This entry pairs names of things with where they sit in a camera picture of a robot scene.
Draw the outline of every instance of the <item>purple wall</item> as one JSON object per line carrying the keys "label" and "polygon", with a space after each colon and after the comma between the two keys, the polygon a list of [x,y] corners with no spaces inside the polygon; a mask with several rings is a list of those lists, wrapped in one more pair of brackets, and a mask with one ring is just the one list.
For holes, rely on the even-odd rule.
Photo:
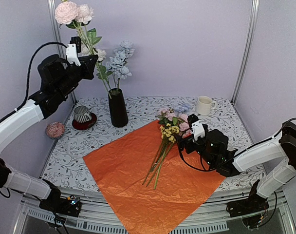
{"label": "purple wall", "polygon": [[[260,2],[237,110],[254,141],[296,117],[296,0]],[[271,170],[278,161],[265,166]],[[296,222],[296,178],[284,192]]]}
{"label": "purple wall", "polygon": [[[231,98],[243,56],[251,1],[73,0],[88,3],[109,56],[120,41],[135,43],[133,76],[122,82],[125,96]],[[75,31],[61,27],[64,43]],[[100,80],[82,82],[79,98],[101,97]]]}
{"label": "purple wall", "polygon": [[[47,1],[0,0],[0,118],[21,104],[26,86],[29,60],[42,44],[54,41]],[[56,53],[54,46],[38,53],[31,72],[31,91],[37,91],[40,77],[37,65]],[[39,176],[53,144],[44,131],[48,123],[64,121],[71,109],[67,101],[51,118],[33,126],[14,140],[1,157],[18,170]],[[10,199],[0,195],[0,234],[13,231],[21,195],[12,192]]]}

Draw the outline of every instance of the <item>ventilation grille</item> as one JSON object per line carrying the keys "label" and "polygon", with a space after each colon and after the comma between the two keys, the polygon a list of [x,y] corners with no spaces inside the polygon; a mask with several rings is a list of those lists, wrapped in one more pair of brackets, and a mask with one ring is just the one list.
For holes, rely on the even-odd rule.
{"label": "ventilation grille", "polygon": [[[54,215],[47,211],[40,211],[32,208],[28,208],[28,215],[34,218],[41,219],[46,222],[54,223]],[[129,234],[127,230],[123,227],[105,225],[105,224],[96,224],[88,221],[77,220],[73,222],[72,225],[67,225],[67,227],[86,230],[92,233],[98,234]],[[209,234],[228,231],[228,226],[226,222],[220,222],[215,224],[208,225],[197,225],[197,226],[187,226],[187,227],[178,227],[175,230],[171,231],[170,234]]]}

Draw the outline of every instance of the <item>vertical metal post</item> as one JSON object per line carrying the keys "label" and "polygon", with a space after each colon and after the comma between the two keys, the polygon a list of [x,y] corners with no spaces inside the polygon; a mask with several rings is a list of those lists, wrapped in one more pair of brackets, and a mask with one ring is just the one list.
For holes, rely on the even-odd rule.
{"label": "vertical metal post", "polygon": [[[48,6],[49,6],[50,20],[51,20],[51,25],[52,25],[55,41],[61,42],[59,25],[58,25],[57,21],[55,20],[55,0],[48,0]],[[57,49],[58,49],[59,56],[61,58],[65,58],[66,55],[65,55],[65,52],[62,49],[62,47],[60,45],[57,45]],[[72,93],[70,93],[70,97],[71,97],[73,104],[76,104],[77,99],[76,99],[74,91]]]}
{"label": "vertical metal post", "polygon": [[254,36],[254,31],[256,27],[256,22],[257,22],[257,16],[258,16],[258,11],[259,11],[259,0],[252,0],[252,10],[251,10],[251,17],[250,17],[250,24],[249,24],[249,30],[248,30],[248,35],[246,39],[246,44],[245,44],[245,49],[244,49],[244,54],[243,54],[243,59],[241,62],[241,67],[238,75],[238,79],[236,82],[235,90],[232,95],[231,102],[233,105],[236,105],[236,102],[238,100],[238,96],[240,93],[240,88],[242,86],[251,46],[252,46],[252,40]]}

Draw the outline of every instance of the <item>robotic arm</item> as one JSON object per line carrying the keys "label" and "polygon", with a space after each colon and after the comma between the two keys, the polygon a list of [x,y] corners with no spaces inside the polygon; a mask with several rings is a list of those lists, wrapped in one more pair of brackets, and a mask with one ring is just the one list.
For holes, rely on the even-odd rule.
{"label": "robotic arm", "polygon": [[[219,130],[208,131],[207,125],[202,125],[195,115],[189,116],[188,122],[193,134],[178,140],[180,155],[184,160],[183,149],[187,153],[197,151],[209,164],[208,171],[216,170],[225,177],[236,176],[258,164],[283,158],[265,178],[254,183],[247,199],[227,204],[231,217],[268,209],[267,198],[296,176],[296,125],[290,121],[277,134],[238,154],[237,150],[227,150],[228,137]],[[250,228],[259,226],[254,218],[246,218],[245,224]]]}
{"label": "robotic arm", "polygon": [[[0,123],[0,155],[25,130],[52,115],[82,79],[94,78],[98,56],[78,58],[80,49],[80,39],[72,38],[66,49],[67,60],[51,55],[38,66],[42,80],[40,90],[32,94],[20,110]],[[42,200],[40,207],[43,209],[72,216],[79,214],[81,204],[75,197],[60,198],[60,190],[52,183],[21,173],[0,158],[2,187],[36,196]]]}

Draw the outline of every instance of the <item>table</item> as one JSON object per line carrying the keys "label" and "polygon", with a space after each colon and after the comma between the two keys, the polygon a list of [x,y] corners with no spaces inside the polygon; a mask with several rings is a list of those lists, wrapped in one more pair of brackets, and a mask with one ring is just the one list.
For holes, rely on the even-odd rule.
{"label": "table", "polygon": [[[208,125],[209,130],[216,128],[228,136],[229,149],[241,150],[250,146],[251,140],[230,101],[224,98],[214,100],[217,102],[217,108],[208,116],[198,115],[199,119]],[[127,97],[125,101],[129,122],[123,128],[115,128],[111,124],[107,98],[81,99],[77,106],[87,106],[97,115],[97,123],[86,131],[76,130],[72,127],[73,114],[71,114],[66,123],[65,134],[53,149],[42,178],[61,188],[101,195],[82,159],[83,156],[154,121],[162,108],[177,108],[184,103],[193,107],[196,105],[196,98],[193,97]],[[194,108],[188,114],[191,113],[196,113]],[[226,178],[216,192],[246,189],[264,176],[263,166],[258,165],[238,176]]]}

